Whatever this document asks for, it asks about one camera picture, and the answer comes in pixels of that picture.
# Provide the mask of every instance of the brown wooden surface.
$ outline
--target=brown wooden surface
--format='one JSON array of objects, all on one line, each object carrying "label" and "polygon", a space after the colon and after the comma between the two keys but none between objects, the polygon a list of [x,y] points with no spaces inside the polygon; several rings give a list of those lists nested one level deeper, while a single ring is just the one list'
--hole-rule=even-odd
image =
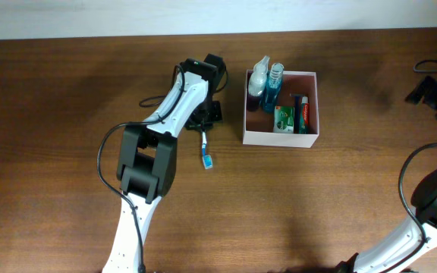
[{"label": "brown wooden surface", "polygon": [[[405,217],[402,163],[437,141],[434,112],[404,97],[437,58],[437,29],[0,41],[0,272],[97,272],[114,240],[120,200],[96,175],[104,133],[143,120],[137,103],[168,91],[173,65],[224,57],[216,98],[224,124],[183,131],[170,193],[153,217],[146,266],[166,272],[265,272],[336,265]],[[264,54],[315,71],[321,132],[312,149],[241,144],[244,75]],[[103,156],[115,168],[121,135]],[[437,150],[407,172],[409,196],[437,168]],[[413,264],[437,272],[437,249]]]}]

